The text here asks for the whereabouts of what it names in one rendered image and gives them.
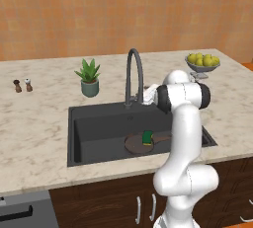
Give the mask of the grey dishwasher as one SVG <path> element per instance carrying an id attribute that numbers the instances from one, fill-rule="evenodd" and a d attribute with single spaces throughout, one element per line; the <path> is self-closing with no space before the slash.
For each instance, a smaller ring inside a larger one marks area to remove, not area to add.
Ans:
<path id="1" fill-rule="evenodd" d="M 59 228 L 49 192 L 0 196 L 0 228 Z"/>

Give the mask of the green and yellow sponge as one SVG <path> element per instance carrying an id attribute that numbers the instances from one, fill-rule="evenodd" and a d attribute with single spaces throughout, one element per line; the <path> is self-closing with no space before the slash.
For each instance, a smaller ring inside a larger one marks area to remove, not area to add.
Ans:
<path id="1" fill-rule="evenodd" d="M 151 145 L 152 144 L 153 131 L 152 130 L 144 130 L 142 133 L 142 144 L 143 145 Z"/>

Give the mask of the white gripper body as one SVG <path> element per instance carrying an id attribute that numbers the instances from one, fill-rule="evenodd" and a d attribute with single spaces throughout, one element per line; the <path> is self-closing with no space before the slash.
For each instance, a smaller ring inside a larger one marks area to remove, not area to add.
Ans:
<path id="1" fill-rule="evenodd" d="M 149 106 L 154 103 L 154 96 L 157 89 L 157 84 L 152 84 L 143 92 L 143 104 Z"/>

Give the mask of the dark grey curved tap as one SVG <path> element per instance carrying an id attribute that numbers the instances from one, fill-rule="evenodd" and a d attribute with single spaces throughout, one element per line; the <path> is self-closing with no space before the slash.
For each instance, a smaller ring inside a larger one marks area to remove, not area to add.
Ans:
<path id="1" fill-rule="evenodd" d="M 130 100 L 130 67 L 131 67 L 131 59 L 135 58 L 136 66 L 137 66 L 137 75 L 138 75 L 138 93 L 137 93 L 137 102 L 139 104 L 143 103 L 143 71 L 142 71 L 142 63 L 139 56 L 138 51 L 135 48 L 131 48 L 127 55 L 126 62 L 126 99 L 125 99 L 125 108 L 130 109 L 131 100 Z"/>

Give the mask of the dark brown pan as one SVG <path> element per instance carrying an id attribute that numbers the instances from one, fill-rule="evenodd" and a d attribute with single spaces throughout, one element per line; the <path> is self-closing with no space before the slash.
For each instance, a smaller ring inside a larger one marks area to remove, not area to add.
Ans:
<path id="1" fill-rule="evenodd" d="M 151 144 L 144 145 L 142 143 L 142 135 L 129 135 L 125 139 L 126 150 L 134 155 L 150 155 L 160 154 L 170 151 L 172 134 L 170 131 L 154 132 Z"/>

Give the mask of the dark wood cupboard door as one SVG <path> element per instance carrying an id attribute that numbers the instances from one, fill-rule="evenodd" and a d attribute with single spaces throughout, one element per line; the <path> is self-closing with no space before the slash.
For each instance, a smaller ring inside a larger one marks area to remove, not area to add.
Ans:
<path id="1" fill-rule="evenodd" d="M 144 228 L 153 228 L 154 222 L 166 207 L 166 201 L 167 197 L 159 195 L 154 187 L 146 191 Z"/>
<path id="2" fill-rule="evenodd" d="M 59 228 L 142 228 L 143 177 L 135 176 L 50 190 Z M 135 223 L 141 199 L 140 223 Z"/>

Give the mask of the grey fruit bowl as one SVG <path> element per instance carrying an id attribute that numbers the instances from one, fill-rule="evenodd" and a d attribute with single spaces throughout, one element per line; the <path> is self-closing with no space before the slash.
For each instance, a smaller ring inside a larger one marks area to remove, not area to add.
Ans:
<path id="1" fill-rule="evenodd" d="M 214 71 L 217 67 L 220 66 L 220 64 L 215 65 L 215 66 L 198 66 L 195 64 L 192 64 L 188 61 L 188 59 L 185 59 L 187 65 L 192 69 L 190 74 L 195 78 L 195 79 L 207 79 L 208 72 Z"/>

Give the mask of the dark grey sink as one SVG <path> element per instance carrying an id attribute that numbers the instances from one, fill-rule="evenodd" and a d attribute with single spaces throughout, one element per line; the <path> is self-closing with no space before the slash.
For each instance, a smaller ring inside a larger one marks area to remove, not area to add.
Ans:
<path id="1" fill-rule="evenodd" d="M 170 131 L 172 115 L 156 106 L 124 103 L 72 107 L 68 110 L 67 165 L 69 167 L 129 159 L 134 155 L 125 148 L 127 136 L 144 130 Z"/>

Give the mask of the dark wood drawer run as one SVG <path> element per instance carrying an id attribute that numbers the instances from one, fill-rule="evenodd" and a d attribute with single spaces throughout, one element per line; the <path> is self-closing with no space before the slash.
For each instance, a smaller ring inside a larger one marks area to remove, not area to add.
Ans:
<path id="1" fill-rule="evenodd" d="M 253 157 L 213 163 L 219 176 L 216 190 L 195 206 L 193 216 L 201 228 L 224 228 L 253 218 Z"/>

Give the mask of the green plant in grey pot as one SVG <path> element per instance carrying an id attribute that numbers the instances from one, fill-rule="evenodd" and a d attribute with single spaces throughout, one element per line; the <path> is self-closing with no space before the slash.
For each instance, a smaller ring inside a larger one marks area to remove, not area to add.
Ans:
<path id="1" fill-rule="evenodd" d="M 88 63 L 82 59 L 82 67 L 79 71 L 74 71 L 81 78 L 82 94 L 88 98 L 93 98 L 99 93 L 99 75 L 100 66 L 95 65 L 95 59 Z"/>

